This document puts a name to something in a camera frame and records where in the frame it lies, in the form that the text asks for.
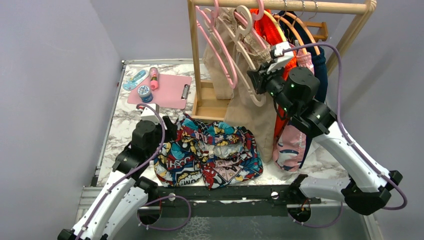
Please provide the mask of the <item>cream plastic hanger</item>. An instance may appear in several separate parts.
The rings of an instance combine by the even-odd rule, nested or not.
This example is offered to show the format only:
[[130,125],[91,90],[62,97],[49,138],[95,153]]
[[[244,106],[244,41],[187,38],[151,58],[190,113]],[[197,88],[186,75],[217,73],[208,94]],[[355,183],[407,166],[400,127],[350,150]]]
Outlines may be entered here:
[[269,58],[269,44],[253,28],[251,13],[245,6],[205,8],[207,47],[203,63],[209,73],[218,100],[240,100],[262,107],[266,96],[256,94],[247,71],[256,70]]

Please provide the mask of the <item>comic print shorts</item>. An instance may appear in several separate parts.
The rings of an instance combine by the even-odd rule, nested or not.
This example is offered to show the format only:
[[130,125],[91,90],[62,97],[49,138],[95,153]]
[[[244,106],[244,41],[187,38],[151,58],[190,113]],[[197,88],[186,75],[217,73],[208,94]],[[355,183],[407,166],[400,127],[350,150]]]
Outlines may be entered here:
[[244,126],[205,123],[186,113],[175,125],[176,138],[163,144],[153,164],[164,187],[182,187],[202,179],[208,190],[214,190],[263,173],[256,139]]

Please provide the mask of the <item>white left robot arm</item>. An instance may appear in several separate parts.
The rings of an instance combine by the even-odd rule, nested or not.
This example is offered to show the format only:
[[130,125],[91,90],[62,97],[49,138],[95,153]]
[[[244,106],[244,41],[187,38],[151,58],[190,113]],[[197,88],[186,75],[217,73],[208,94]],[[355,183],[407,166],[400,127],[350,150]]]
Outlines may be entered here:
[[163,143],[176,137],[176,131],[168,116],[139,121],[88,211],[71,229],[62,229],[57,238],[112,240],[139,207],[155,203],[158,184],[142,173]]

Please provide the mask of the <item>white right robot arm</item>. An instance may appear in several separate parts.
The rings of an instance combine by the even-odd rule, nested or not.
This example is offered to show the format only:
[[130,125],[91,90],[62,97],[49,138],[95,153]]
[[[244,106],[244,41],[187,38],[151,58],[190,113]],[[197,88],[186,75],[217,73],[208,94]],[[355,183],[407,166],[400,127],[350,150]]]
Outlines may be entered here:
[[283,79],[282,72],[271,72],[270,66],[264,63],[247,72],[255,92],[269,94],[296,129],[325,148],[348,172],[340,179],[301,174],[289,187],[289,199],[296,204],[311,198],[335,200],[365,216],[387,209],[402,174],[372,160],[338,123],[336,113],[315,99],[320,81],[308,68],[295,67]]

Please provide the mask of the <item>beige shorts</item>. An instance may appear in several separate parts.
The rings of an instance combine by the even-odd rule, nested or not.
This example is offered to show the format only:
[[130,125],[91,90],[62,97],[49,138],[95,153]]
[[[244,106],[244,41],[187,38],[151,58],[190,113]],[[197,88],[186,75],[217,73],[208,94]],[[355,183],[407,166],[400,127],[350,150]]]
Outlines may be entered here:
[[[267,52],[268,59],[261,61],[258,67],[271,60],[270,45]],[[274,127],[277,114],[271,96],[263,95],[266,96],[266,103],[262,107],[243,104],[239,99],[229,100],[224,122],[234,127],[243,126],[250,130],[256,138],[257,149],[262,161],[268,163],[273,158]]]

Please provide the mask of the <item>orange shorts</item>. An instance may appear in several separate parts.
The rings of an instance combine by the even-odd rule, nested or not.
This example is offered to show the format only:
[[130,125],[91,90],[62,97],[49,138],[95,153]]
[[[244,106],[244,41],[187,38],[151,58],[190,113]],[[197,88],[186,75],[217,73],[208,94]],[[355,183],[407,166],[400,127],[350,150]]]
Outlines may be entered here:
[[[262,11],[263,16],[259,20],[253,21],[253,28],[270,46],[285,42],[287,39],[276,19],[269,9]],[[288,124],[286,112],[277,105],[277,117],[275,120],[274,137],[278,138],[285,126]]]

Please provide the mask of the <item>navy shorts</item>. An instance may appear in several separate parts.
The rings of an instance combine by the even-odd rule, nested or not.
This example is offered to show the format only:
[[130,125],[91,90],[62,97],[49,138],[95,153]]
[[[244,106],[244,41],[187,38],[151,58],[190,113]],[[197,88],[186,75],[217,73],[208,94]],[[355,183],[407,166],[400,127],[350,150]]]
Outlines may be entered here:
[[[294,15],[293,17],[296,17],[293,11],[288,11],[287,14],[285,14],[285,11],[280,11],[278,13],[278,15],[280,16],[280,18],[278,19],[280,27],[284,31],[284,34],[287,37],[288,41],[292,45],[295,43],[296,40],[298,41],[299,44],[311,44],[310,39],[308,38],[308,36],[306,35],[302,27],[298,25],[297,22],[295,22],[294,27],[292,26],[293,19],[289,16],[291,14]],[[317,46],[317,47],[319,48],[319,51],[320,51],[319,55],[316,55],[316,52],[313,46],[307,47],[305,49],[307,52],[311,53],[311,59],[314,66],[314,76],[320,81],[319,88],[314,98],[318,100],[319,102],[323,103],[325,102],[326,96],[327,96],[328,74],[327,74],[327,67],[326,67],[325,51],[324,49],[322,49],[322,47],[320,46]],[[303,158],[303,161],[301,162],[300,167],[302,167],[303,162],[306,159],[311,143],[312,143],[312,138],[306,136],[305,157]]]

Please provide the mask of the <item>wooden hanger front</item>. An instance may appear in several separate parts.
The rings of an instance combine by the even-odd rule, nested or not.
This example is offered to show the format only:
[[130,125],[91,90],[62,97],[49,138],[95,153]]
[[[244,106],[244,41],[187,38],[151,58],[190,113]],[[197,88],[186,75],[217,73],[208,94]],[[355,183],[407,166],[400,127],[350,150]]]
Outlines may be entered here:
[[278,21],[271,14],[269,9],[264,9],[264,36],[266,41],[274,46],[276,44],[287,42],[287,38]]

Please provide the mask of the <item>wooden hanger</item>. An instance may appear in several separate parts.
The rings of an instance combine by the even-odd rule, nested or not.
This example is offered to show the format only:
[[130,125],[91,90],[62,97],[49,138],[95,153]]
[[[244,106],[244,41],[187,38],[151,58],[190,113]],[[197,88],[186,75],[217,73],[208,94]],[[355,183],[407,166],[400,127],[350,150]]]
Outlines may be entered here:
[[266,41],[274,46],[276,44],[287,42],[287,38],[278,21],[271,14],[269,9],[264,9],[264,36]]
[[[287,0],[283,0],[283,2],[284,2],[284,14],[286,15],[288,13]],[[301,28],[303,29],[303,31],[308,36],[308,38],[310,40],[310,43],[314,44],[314,43],[316,43],[316,41],[313,38],[312,33],[309,31],[309,29],[306,26],[306,24],[299,18],[299,17],[303,16],[303,14],[305,12],[305,9],[306,9],[305,1],[304,0],[300,0],[300,2],[301,2],[301,6],[302,6],[302,9],[301,9],[302,12],[301,12],[300,16],[299,15],[294,16],[294,14],[291,14],[290,13],[291,15],[289,15],[289,17],[291,17],[293,19],[292,26],[294,27],[295,26],[295,23],[297,23],[299,26],[301,26]],[[321,54],[318,46],[313,46],[313,48],[314,48],[314,51],[315,51],[315,53],[316,53],[317,56]]]

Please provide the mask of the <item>wooden hanger back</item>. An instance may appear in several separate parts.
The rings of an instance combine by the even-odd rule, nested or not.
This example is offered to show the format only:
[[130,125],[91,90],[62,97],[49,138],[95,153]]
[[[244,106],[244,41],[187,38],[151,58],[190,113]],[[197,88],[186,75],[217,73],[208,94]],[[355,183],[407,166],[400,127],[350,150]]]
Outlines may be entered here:
[[[284,14],[286,15],[288,13],[287,0],[283,0],[283,2],[284,2]],[[306,24],[299,18],[299,17],[303,16],[303,14],[305,12],[305,9],[306,9],[305,1],[304,0],[300,0],[300,2],[301,2],[301,6],[302,6],[302,9],[301,9],[302,12],[301,12],[300,16],[299,15],[294,16],[294,14],[291,14],[290,13],[291,15],[289,15],[289,17],[291,17],[293,19],[292,26],[294,27],[295,26],[295,23],[297,23],[299,26],[301,26],[301,28],[303,29],[303,31],[308,36],[308,38],[310,40],[310,43],[314,44],[314,43],[316,43],[316,41],[313,38],[312,33],[309,31],[309,29],[306,26]],[[318,46],[313,46],[313,48],[314,48],[314,51],[315,51],[315,53],[316,53],[317,56],[321,54]]]

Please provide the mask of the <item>pink patterned shorts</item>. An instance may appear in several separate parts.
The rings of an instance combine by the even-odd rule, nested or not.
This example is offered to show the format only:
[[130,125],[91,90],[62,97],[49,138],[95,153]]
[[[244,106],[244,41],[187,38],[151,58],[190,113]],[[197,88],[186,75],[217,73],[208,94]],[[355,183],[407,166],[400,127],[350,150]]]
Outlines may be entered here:
[[[295,67],[305,67],[314,73],[311,53],[304,48],[296,50],[294,58],[284,68],[283,80],[287,80],[290,70]],[[272,159],[282,170],[295,172],[305,157],[306,135],[289,123],[281,107],[277,110]]]

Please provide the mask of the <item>pink clipboard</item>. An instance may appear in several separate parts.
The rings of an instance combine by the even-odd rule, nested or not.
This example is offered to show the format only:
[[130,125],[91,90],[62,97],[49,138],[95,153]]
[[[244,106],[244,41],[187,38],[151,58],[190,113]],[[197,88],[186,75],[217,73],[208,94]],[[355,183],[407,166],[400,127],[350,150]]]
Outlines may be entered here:
[[151,103],[161,108],[184,109],[186,107],[188,91],[192,82],[190,76],[160,74],[159,88],[152,91]]

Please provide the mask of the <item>blue lidded jar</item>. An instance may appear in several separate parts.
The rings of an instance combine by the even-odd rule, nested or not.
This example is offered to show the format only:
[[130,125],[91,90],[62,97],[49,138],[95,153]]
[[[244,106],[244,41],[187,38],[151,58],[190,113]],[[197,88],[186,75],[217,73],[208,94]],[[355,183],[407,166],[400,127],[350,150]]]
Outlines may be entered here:
[[138,96],[143,103],[150,103],[153,100],[152,90],[148,85],[141,85],[137,89]]

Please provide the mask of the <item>wooden clothes rack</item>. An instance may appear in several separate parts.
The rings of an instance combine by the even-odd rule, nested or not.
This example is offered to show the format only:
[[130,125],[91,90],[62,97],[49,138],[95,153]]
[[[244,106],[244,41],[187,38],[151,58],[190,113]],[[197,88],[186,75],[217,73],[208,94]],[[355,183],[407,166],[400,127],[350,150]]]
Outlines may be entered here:
[[191,37],[192,60],[194,64],[195,96],[192,109],[192,116],[201,120],[223,121],[228,99],[217,99],[211,80],[201,78],[200,54],[198,44],[198,32],[203,30],[198,25],[196,10],[198,6],[211,7],[238,7],[243,5],[247,8],[258,8],[285,11],[304,11],[314,13],[348,14],[355,17],[349,27],[341,37],[336,48],[340,55],[343,55],[351,46],[359,32],[367,23],[373,12],[376,10],[377,1],[366,0],[364,3],[345,3],[306,0],[189,0],[188,18]]

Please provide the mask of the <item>light blue flat case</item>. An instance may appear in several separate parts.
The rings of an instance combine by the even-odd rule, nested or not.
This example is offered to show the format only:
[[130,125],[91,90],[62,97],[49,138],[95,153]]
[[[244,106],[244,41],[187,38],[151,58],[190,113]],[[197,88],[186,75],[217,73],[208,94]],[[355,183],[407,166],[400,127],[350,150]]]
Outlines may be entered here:
[[122,88],[125,91],[134,90],[140,83],[142,83],[148,77],[146,70],[139,71],[136,75],[130,77],[125,83],[122,84]]

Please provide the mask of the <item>pink glue stick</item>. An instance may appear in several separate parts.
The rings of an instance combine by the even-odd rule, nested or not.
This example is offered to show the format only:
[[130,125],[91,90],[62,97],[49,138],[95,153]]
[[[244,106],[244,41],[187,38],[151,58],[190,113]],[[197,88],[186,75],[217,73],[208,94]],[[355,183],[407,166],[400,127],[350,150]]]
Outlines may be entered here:
[[159,71],[156,67],[151,67],[149,70],[150,76],[150,88],[152,91],[155,91],[159,88]]

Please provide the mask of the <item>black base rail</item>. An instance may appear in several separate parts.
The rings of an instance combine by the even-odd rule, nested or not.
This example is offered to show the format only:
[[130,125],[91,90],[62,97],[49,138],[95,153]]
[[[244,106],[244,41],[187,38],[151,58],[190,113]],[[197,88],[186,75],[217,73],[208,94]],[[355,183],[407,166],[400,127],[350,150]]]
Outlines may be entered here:
[[286,217],[288,208],[307,208],[319,204],[306,199],[289,185],[235,185],[208,190],[205,186],[158,188],[162,200],[142,206],[142,220],[192,217]]

